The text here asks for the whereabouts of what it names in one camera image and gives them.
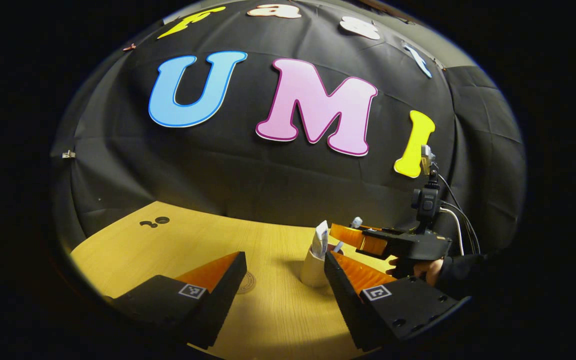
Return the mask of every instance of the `black fabric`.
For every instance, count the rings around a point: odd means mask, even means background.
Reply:
[[[455,299],[470,296],[478,287],[485,286],[485,282],[481,280],[484,273],[482,266],[489,260],[489,257],[496,255],[497,253],[494,252],[444,257],[435,287]]]
[[[374,41],[340,29],[342,16],[370,22],[360,14],[307,2],[277,3],[298,6],[301,18],[246,16],[265,2],[233,2],[156,39],[181,19],[164,25],[92,75],[100,80],[80,90],[88,100],[73,102],[75,109],[63,119],[67,130],[58,133],[52,152],[71,171],[72,199],[58,201],[75,209],[76,216],[71,211],[59,224],[73,248],[153,201],[263,223],[316,226],[325,219],[347,224],[361,216],[369,225],[411,228],[416,224],[412,190],[426,179],[393,171],[410,136],[411,110],[434,121],[428,144],[470,216],[482,250],[506,246],[524,201],[526,165],[512,113],[485,73],[475,66],[442,71],[420,52],[432,73],[428,79],[397,32],[380,27],[382,38]],[[203,91],[210,71],[206,57],[226,50],[248,57],[236,65],[214,116],[182,129],[150,118],[148,103],[160,64],[197,57],[176,94],[178,103],[188,104]],[[328,93],[350,76],[375,85],[379,93],[370,107],[367,155],[344,155],[327,146],[338,120],[322,140],[310,144],[297,110],[294,141],[256,135],[257,123],[272,105],[279,79],[272,62],[279,58],[314,64]],[[68,148],[77,157],[57,159]],[[445,187],[441,193],[450,201]],[[58,217],[68,214],[66,205],[57,208]],[[448,215],[439,216],[436,230],[457,237]]]

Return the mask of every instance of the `yellow letter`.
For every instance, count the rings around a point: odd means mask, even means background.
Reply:
[[[183,20],[181,20],[180,23],[178,23],[177,25],[175,25],[172,29],[164,32],[163,34],[159,35],[159,37],[157,39],[161,39],[165,36],[168,36],[170,34],[174,34],[176,32],[180,32],[183,29],[186,29],[188,27],[188,24],[190,23],[196,23],[199,20],[202,20],[203,18],[205,18],[206,16],[210,15],[210,13],[215,13],[215,12],[220,12],[223,9],[226,9],[226,6],[221,6],[221,7],[215,7],[214,9],[210,9],[210,10],[205,10],[202,11],[200,13],[196,13],[196,14],[192,14],[190,16],[186,16],[185,18],[183,18]]]
[[[395,171],[410,178],[416,178],[421,173],[421,146],[428,145],[430,133],[435,131],[435,123],[430,117],[419,111],[410,111],[412,131],[404,155],[395,161]]]

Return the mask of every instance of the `hand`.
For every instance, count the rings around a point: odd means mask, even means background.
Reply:
[[[388,262],[390,265],[397,266],[397,260],[393,259]],[[421,261],[414,265],[414,276],[420,278],[422,274],[425,274],[425,282],[428,283],[431,287],[434,287],[437,284],[437,279],[439,278],[439,272],[442,270],[442,266],[444,266],[444,259],[437,259],[434,261]],[[386,274],[393,275],[394,269],[386,270]]]

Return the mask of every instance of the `paper cup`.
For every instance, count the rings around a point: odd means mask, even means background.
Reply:
[[[328,244],[327,250],[332,251],[335,246],[336,244]],[[343,255],[344,251],[339,249],[339,254]],[[312,245],[308,248],[306,260],[303,261],[299,279],[304,285],[312,288],[322,288],[329,284],[328,278],[326,278],[326,274],[324,273],[324,259],[313,255]]]

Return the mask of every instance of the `letter u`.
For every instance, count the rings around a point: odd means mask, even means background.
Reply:
[[[242,51],[220,51],[208,55],[206,61],[212,67],[203,93],[190,105],[178,104],[175,94],[184,71],[197,61],[197,57],[188,55],[167,60],[159,66],[159,76],[150,94],[150,117],[155,123],[170,128],[187,128],[210,119],[224,102],[235,64],[246,57],[247,53]]]

